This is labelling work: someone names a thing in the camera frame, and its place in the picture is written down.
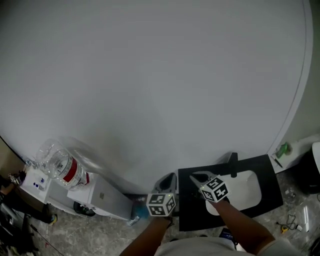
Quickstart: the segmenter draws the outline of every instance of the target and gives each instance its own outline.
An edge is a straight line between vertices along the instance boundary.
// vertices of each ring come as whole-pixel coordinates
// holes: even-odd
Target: floor
[[[255,218],[264,225],[276,238],[288,239],[303,255],[308,255],[308,250],[313,241],[320,236],[320,201],[317,195],[306,196],[296,187],[289,171],[277,174],[277,179],[282,192],[283,206]],[[91,218],[82,218],[60,211],[51,207],[53,213],[58,214],[58,222],[48,226],[38,220],[30,219],[38,232],[47,239],[64,256],[118,256],[133,239],[135,239],[148,225],[149,220],[141,220],[134,226],[127,226],[125,221],[111,219],[96,215]],[[309,231],[306,232],[305,214],[308,212]],[[294,215],[294,222],[303,227],[303,231],[289,230],[281,234],[276,222],[285,224],[288,215]],[[219,236],[222,227],[179,232],[179,219],[165,234],[163,243],[173,238],[183,239],[207,235]],[[34,244],[39,249],[39,255],[58,256],[50,245],[35,233]]]

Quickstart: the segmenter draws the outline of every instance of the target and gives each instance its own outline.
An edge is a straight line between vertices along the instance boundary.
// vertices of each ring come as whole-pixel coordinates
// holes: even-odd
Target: white sink
[[[230,204],[239,211],[254,207],[260,203],[262,196],[258,177],[252,170],[239,172],[235,178],[232,178],[231,175],[224,175],[221,178],[225,181],[230,191],[227,196]],[[205,206],[210,214],[219,215],[208,201],[205,201]]]

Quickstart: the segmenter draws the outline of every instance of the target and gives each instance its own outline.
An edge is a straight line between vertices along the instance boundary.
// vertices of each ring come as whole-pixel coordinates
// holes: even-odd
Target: red label
[[[90,180],[89,180],[89,174],[86,173],[86,185],[87,185],[89,182],[90,182]]]
[[[64,176],[64,180],[66,182],[70,182],[73,177],[75,176],[77,171],[77,161],[72,157],[72,164],[71,164],[71,168],[69,170],[69,172],[66,174],[66,176]]]

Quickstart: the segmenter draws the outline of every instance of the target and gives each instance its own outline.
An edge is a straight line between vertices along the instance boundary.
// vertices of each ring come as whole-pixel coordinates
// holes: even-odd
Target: white panel
[[[90,191],[88,203],[116,218],[131,219],[133,202],[121,194],[101,176],[96,175],[96,182]]]
[[[68,196],[68,190],[64,187],[60,186],[58,183],[56,183],[54,180],[52,181],[52,189],[49,194],[48,201],[56,200],[60,204],[74,209],[74,200],[70,199]]]
[[[1,136],[29,157],[72,136],[144,192],[229,151],[267,153],[302,71],[301,0],[6,4]]]

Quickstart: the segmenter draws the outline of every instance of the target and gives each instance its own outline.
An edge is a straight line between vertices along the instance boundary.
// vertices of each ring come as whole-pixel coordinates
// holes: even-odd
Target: hand
[[[164,217],[154,217],[153,222],[159,224],[159,225],[169,225],[170,224],[170,219],[166,219]]]
[[[214,207],[214,208],[221,208],[221,207],[224,207],[226,204],[229,204],[229,200],[221,200],[219,202],[212,202],[212,201],[209,201],[210,204]]]

